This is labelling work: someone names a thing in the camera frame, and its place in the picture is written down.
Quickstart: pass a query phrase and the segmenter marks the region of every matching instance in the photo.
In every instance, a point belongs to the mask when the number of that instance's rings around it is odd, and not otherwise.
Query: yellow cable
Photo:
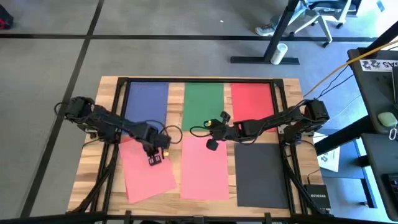
[[[368,55],[371,55],[371,54],[373,54],[374,52],[378,52],[379,50],[383,49],[384,47],[388,47],[388,46],[390,46],[390,45],[392,45],[392,44],[396,44],[396,43],[398,43],[398,40],[395,40],[395,41],[393,41],[393,42],[391,42],[391,43],[388,43],[388,44],[384,44],[383,46],[378,47],[378,48],[376,48],[376,49],[373,49],[373,50],[369,51],[369,52],[366,53],[366,54],[362,54],[362,55],[360,55],[360,56],[358,56],[358,57],[356,57],[356,58],[354,58],[354,59],[352,59],[352,60],[349,60],[349,61],[346,62],[344,65],[341,65],[341,66],[339,66],[338,68],[334,69],[329,75],[327,75],[327,76],[326,76],[325,78],[323,78],[320,82],[318,82],[318,84],[316,84],[308,93],[306,93],[306,94],[304,95],[304,97],[306,97],[308,94],[312,93],[316,88],[319,87],[319,85],[321,85],[325,80],[327,80],[329,77],[331,77],[334,73],[336,73],[336,72],[337,72],[338,70],[340,70],[341,68],[343,68],[343,67],[345,67],[345,66],[347,66],[347,65],[349,65],[349,64],[351,64],[351,63],[353,63],[353,62],[356,62],[357,60],[360,60],[360,59],[362,59],[362,58],[364,58],[364,57],[366,57],[366,56],[368,56]]]

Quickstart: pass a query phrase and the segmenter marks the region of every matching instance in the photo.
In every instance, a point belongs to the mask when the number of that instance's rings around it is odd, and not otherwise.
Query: black floor stripe
[[[271,37],[242,35],[93,35],[94,25],[83,34],[0,34],[0,39],[94,39],[94,40],[255,40],[270,41]],[[334,37],[334,42],[373,42],[377,37]],[[281,41],[324,42],[326,37],[282,37]]]
[[[81,67],[83,65],[83,61],[84,61],[84,59],[86,57],[88,46],[90,44],[89,36],[93,33],[93,31],[95,29],[95,25],[96,25],[96,23],[98,21],[98,18],[100,16],[103,4],[104,4],[104,0],[99,0],[98,1],[97,8],[95,10],[93,19],[91,20],[90,27],[89,27],[88,32],[87,32],[88,35],[86,36],[85,41],[83,42],[83,45],[81,46],[79,56],[78,56],[78,58],[76,60],[75,68],[72,71],[72,75],[71,75],[71,77],[69,79],[69,83],[68,83],[67,89],[65,90],[65,94],[63,95],[62,102],[64,102],[64,103],[68,103],[70,101],[70,98],[72,97],[73,90],[75,89],[75,85],[76,85],[76,82],[77,82]],[[29,217],[30,213],[31,213],[31,211],[33,209],[37,194],[39,192],[40,186],[42,184],[42,181],[43,181],[43,178],[44,178],[44,175],[45,175],[45,170],[47,169],[47,166],[48,166],[48,164],[50,162],[51,154],[53,152],[55,143],[57,141],[58,134],[59,134],[59,132],[61,130],[61,126],[62,126],[62,122],[63,122],[63,116],[65,114],[66,109],[67,109],[67,106],[64,105],[64,104],[62,104],[60,106],[60,108],[59,108],[58,116],[57,116],[57,118],[55,120],[55,123],[54,123],[54,125],[52,127],[52,130],[51,130],[51,133],[50,133],[50,136],[49,136],[49,140],[48,140],[47,145],[46,145],[46,147],[44,149],[44,153],[43,153],[42,158],[40,160],[39,167],[37,168],[37,172],[35,174],[33,183],[30,186],[30,190],[29,190],[29,193],[28,193],[27,198],[25,200],[25,204],[24,204],[24,206],[22,208],[21,215],[20,215],[21,218]]]

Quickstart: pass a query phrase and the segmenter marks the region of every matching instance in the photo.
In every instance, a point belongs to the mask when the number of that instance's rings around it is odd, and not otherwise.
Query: blue paper
[[[156,120],[164,125],[167,115],[169,84],[159,82],[131,82],[124,115],[130,121]],[[150,122],[159,131],[162,125]]]

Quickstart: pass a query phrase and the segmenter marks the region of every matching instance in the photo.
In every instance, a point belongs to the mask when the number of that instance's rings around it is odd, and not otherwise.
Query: colored paper sheet
[[[288,208],[278,144],[235,144],[238,206]]]
[[[270,84],[234,83],[231,92],[234,121],[262,119],[274,114]]]
[[[182,130],[203,126],[210,119],[221,119],[224,110],[224,85],[222,83],[186,83]]]
[[[169,84],[158,82],[131,82],[125,118],[133,122],[156,120],[166,123]],[[158,123],[150,123],[160,131]]]
[[[219,142],[217,150],[212,151],[206,148],[207,139],[183,140],[182,199],[229,199],[226,143]]]
[[[172,165],[168,159],[150,166],[142,144],[135,140],[121,143],[119,151],[126,181],[127,199],[130,203],[139,202],[177,187]]]

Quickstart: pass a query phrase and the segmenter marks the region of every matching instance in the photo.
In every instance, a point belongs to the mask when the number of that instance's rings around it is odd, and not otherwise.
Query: black paper
[[[235,144],[238,206],[288,208],[278,144]]]

